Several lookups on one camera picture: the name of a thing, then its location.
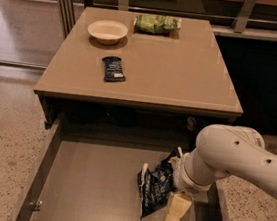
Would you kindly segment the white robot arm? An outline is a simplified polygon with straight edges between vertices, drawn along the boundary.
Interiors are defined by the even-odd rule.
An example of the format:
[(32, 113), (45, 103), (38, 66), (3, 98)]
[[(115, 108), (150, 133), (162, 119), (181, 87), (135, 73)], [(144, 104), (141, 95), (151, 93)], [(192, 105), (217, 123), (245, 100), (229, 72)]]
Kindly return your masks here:
[(208, 125), (196, 147), (172, 163), (176, 189), (191, 198), (217, 180), (240, 177), (277, 200), (277, 155), (265, 150), (258, 131), (244, 126)]

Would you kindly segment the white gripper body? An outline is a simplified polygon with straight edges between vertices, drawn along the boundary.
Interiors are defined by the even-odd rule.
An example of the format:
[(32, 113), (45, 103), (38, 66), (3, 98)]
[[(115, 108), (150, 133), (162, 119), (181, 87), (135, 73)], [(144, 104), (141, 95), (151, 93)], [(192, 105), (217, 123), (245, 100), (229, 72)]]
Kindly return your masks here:
[(173, 164), (173, 183), (178, 192), (181, 192), (190, 198), (195, 198), (203, 192), (208, 192), (211, 185), (201, 186), (193, 182), (187, 174), (186, 163), (190, 153), (185, 153)]

